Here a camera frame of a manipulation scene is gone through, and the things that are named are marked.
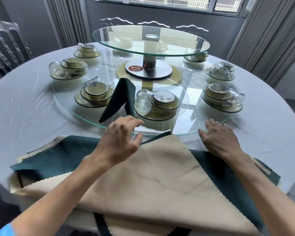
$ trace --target curtain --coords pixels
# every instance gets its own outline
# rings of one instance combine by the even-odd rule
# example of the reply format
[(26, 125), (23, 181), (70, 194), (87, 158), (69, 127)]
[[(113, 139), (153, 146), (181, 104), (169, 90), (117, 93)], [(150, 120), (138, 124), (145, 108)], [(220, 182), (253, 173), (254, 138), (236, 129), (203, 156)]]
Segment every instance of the curtain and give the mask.
[(256, 0), (227, 60), (275, 87), (295, 60), (295, 0)]
[(90, 43), (84, 0), (46, 0), (62, 47)]

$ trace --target red number sign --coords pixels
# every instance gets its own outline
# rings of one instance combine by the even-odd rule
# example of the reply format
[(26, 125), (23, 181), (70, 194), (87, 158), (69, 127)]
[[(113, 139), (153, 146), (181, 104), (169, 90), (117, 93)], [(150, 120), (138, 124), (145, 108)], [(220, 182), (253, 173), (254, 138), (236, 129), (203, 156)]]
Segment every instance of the red number sign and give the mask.
[(128, 69), (133, 72), (139, 72), (143, 70), (143, 67), (138, 65), (131, 65)]

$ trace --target window frame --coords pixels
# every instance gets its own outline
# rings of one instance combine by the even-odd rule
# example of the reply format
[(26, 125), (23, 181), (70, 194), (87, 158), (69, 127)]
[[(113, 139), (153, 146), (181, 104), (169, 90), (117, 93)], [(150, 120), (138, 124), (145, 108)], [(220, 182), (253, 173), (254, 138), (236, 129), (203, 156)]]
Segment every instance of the window frame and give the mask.
[(208, 9), (179, 7), (179, 6), (163, 5), (163, 4), (157, 4), (157, 3), (137, 2), (137, 1), (131, 1), (131, 0), (127, 0), (127, 1), (126, 0), (95, 0), (95, 1), (129, 5), (129, 6), (137, 6), (137, 7), (150, 7), (150, 8), (160, 8), (160, 9), (170, 9), (175, 11), (186, 11), (186, 12), (231, 16), (231, 17), (239, 17), (239, 18), (246, 18), (249, 13), (249, 10), (246, 9), (249, 0), (241, 0), (236, 13), (225, 12), (225, 11), (215, 11), (214, 8), (215, 8), (217, 0), (209, 0)]

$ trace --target hand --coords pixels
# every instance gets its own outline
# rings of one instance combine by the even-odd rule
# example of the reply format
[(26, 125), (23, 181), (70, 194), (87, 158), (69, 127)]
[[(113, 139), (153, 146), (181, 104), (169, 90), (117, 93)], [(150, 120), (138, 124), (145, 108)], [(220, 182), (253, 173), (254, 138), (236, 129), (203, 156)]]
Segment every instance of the hand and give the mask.
[(143, 124), (142, 120), (135, 119), (130, 115), (118, 118), (106, 129), (104, 136), (88, 158), (100, 160), (108, 167), (125, 161), (138, 150), (142, 142), (141, 133), (132, 141), (130, 139), (131, 132), (135, 127)]
[(232, 129), (213, 119), (207, 120), (208, 132), (198, 130), (199, 136), (210, 153), (228, 162), (229, 158), (244, 154)]

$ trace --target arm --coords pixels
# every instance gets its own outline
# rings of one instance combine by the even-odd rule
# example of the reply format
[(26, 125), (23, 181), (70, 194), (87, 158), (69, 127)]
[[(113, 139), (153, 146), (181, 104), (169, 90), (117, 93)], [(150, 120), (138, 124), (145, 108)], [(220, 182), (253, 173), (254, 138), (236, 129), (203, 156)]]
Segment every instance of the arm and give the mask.
[(295, 236), (295, 203), (275, 186), (240, 148), (233, 131), (213, 119), (199, 130), (209, 152), (223, 159), (253, 199), (272, 236)]
[(17, 236), (51, 236), (66, 220), (89, 187), (107, 170), (134, 154), (142, 135), (131, 141), (131, 132), (142, 120), (119, 118), (105, 131), (92, 154), (63, 182), (12, 221)]

